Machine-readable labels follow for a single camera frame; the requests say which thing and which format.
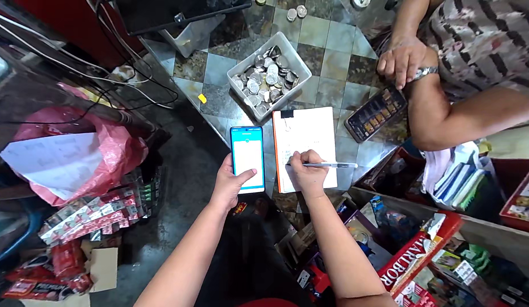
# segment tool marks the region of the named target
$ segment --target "plastic container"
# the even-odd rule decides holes
[[[291,89],[286,95],[283,95],[282,98],[278,102],[276,102],[272,108],[268,109],[266,113],[263,115],[259,114],[255,107],[251,104],[251,101],[247,98],[247,96],[242,93],[240,88],[234,84],[234,80],[232,77],[237,74],[244,73],[247,67],[252,66],[255,60],[255,56],[262,55],[266,50],[273,46],[280,47],[280,50],[282,51],[282,55],[285,56],[289,61],[289,68],[294,71],[299,76],[299,82],[296,87]],[[304,64],[301,57],[297,54],[295,51],[295,48],[291,45],[291,43],[288,41],[288,39],[285,37],[285,35],[282,32],[277,32],[273,37],[271,37],[264,45],[261,46],[261,48],[257,49],[257,51],[253,52],[250,56],[245,58],[243,61],[241,61],[239,64],[231,68],[227,72],[228,76],[228,82],[231,85],[232,90],[236,93],[236,95],[240,98],[241,101],[244,102],[244,104],[247,106],[247,109],[251,111],[254,118],[261,122],[264,118],[269,116],[272,111],[281,109],[286,101],[288,101],[289,97],[291,97],[293,94],[295,94],[297,91],[301,89],[303,84],[310,79],[310,76],[312,76],[312,73]]]
[[[189,57],[193,51],[198,48],[200,41],[205,39],[213,29],[225,19],[225,15],[217,15],[211,18],[193,21],[187,24],[181,34],[177,38],[167,30],[160,30],[160,35],[163,36],[179,53],[184,57]]]

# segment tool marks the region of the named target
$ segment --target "coin pile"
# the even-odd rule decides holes
[[[306,7],[304,5],[297,6],[297,9],[289,9],[288,10],[288,21],[293,22],[297,17],[304,18],[306,17],[306,14],[308,11],[306,10]]]
[[[299,77],[289,69],[289,61],[282,55],[280,47],[274,46],[262,55],[256,55],[253,65],[232,80],[257,113],[263,116],[283,95],[297,86]]]

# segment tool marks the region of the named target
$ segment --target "pink plastic bag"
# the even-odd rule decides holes
[[[41,109],[26,119],[33,122],[65,122],[78,119],[83,111],[74,107],[50,107]],[[83,196],[100,196],[120,183],[126,173],[132,171],[147,157],[148,148],[142,138],[130,136],[118,123],[88,113],[83,119],[70,124],[28,124],[18,129],[13,141],[29,140],[58,134],[97,132],[103,160],[94,174],[73,194],[63,200],[48,188],[30,182],[31,189],[52,206],[63,206]]]

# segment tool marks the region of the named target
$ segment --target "striped clothing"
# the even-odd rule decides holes
[[[497,85],[529,97],[529,0],[445,0],[423,30],[450,101]]]

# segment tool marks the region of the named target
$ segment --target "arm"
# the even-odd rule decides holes
[[[388,51],[380,56],[377,71],[396,80],[400,90],[421,66],[425,45],[416,37],[418,25],[428,8],[442,0],[405,0],[397,12]]]
[[[227,213],[236,206],[241,185],[255,173],[255,169],[250,169],[234,176],[232,156],[227,155],[217,173],[209,204],[139,296],[135,307],[194,305]]]
[[[328,169],[302,166],[302,162],[307,161],[324,160],[313,150],[302,154],[295,152],[291,165],[310,210],[337,303],[340,306],[397,306],[323,192]]]
[[[437,65],[428,48],[425,66]],[[492,87],[451,105],[438,74],[429,74],[408,88],[409,122],[414,145],[427,151],[450,148],[529,120],[529,98],[505,87]]]

